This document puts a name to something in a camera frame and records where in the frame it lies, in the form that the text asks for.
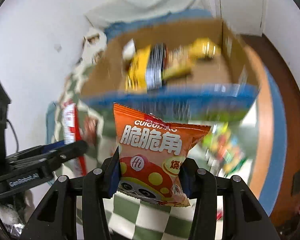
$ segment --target screw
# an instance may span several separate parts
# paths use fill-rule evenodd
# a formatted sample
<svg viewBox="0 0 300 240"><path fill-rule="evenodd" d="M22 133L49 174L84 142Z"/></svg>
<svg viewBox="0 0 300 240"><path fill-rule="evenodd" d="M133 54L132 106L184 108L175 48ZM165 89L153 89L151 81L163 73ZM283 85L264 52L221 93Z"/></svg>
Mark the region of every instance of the screw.
<svg viewBox="0 0 300 240"><path fill-rule="evenodd" d="M207 171L205 169L199 168L199 169L197 169L197 173L200 175L204 175L207 173Z"/></svg>
<svg viewBox="0 0 300 240"><path fill-rule="evenodd" d="M65 181L67 180L67 176L61 175L61 176L58 178L58 180L59 180L60 182L65 182Z"/></svg>
<svg viewBox="0 0 300 240"><path fill-rule="evenodd" d="M93 170L93 173L96 174L96 175L99 175L99 174L102 173L102 169L96 168L96 169Z"/></svg>
<svg viewBox="0 0 300 240"><path fill-rule="evenodd" d="M238 175L234 175L234 176L232 177L232 179L233 179L235 182L241 181L241 178L240 178L240 176L238 176Z"/></svg>

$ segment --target wooden floor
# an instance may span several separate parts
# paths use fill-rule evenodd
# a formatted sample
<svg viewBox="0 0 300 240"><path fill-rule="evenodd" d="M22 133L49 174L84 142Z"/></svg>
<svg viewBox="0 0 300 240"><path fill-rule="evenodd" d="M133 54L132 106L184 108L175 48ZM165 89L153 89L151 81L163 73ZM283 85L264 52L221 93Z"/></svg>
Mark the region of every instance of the wooden floor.
<svg viewBox="0 0 300 240"><path fill-rule="evenodd" d="M275 226L291 219L300 206L300 192L291 196L294 174L300 170L300 91L288 66L266 36L243 35L260 56L277 83L287 120L287 155L280 192L271 213Z"/></svg>

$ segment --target chip bag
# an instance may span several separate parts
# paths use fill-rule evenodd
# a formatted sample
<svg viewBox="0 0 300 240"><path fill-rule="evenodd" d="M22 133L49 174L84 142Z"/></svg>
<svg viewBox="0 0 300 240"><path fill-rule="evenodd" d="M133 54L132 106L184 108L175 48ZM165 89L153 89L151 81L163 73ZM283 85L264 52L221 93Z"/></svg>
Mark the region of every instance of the chip bag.
<svg viewBox="0 0 300 240"><path fill-rule="evenodd" d="M178 178L188 151L210 126L165 123L152 115L114 104L119 145L119 191L147 202L189 206Z"/></svg>

